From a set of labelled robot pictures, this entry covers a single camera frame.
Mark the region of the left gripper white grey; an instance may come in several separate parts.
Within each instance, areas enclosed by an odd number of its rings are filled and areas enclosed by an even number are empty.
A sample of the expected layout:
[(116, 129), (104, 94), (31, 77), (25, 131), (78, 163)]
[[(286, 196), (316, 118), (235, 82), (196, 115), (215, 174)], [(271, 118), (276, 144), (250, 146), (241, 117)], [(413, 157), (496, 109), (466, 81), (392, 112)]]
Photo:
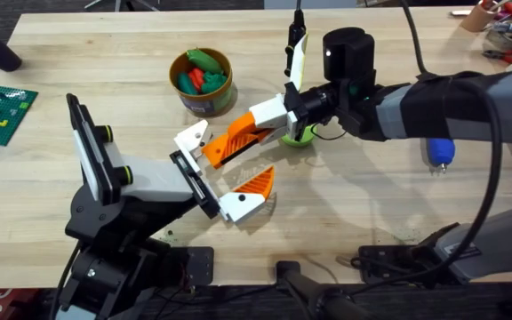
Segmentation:
[[(197, 161), (211, 138), (208, 121), (201, 120), (179, 132), (174, 142)], [(66, 235), (94, 248), (125, 249), (146, 241), (197, 206), (211, 219), (220, 212), (235, 224), (264, 207), (274, 185), (274, 165), (217, 202), (182, 152), (173, 152), (169, 161), (126, 156), (116, 150), (101, 161), (81, 156), (84, 184), (72, 199)]]

